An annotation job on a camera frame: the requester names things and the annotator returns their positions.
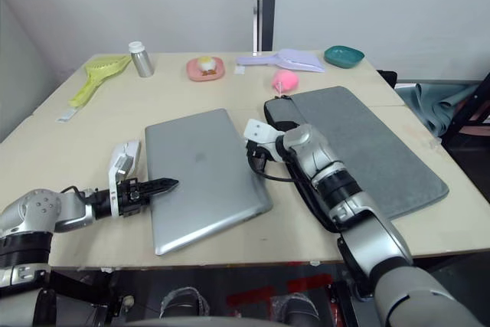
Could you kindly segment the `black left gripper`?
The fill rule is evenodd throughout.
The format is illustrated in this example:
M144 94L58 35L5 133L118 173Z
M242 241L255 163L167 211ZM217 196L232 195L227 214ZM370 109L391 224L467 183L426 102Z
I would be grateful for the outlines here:
M179 181L173 178L158 178L147 182L139 182L137 178L121 181L117 185L119 216L138 214L149 205L149 197L168 193L178 184Z

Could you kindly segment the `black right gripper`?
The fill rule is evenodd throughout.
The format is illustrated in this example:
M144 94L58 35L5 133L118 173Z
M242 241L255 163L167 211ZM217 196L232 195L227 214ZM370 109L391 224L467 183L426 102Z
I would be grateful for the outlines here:
M254 172L265 172L266 164L273 160L270 152L256 142L248 140L246 144L247 160Z

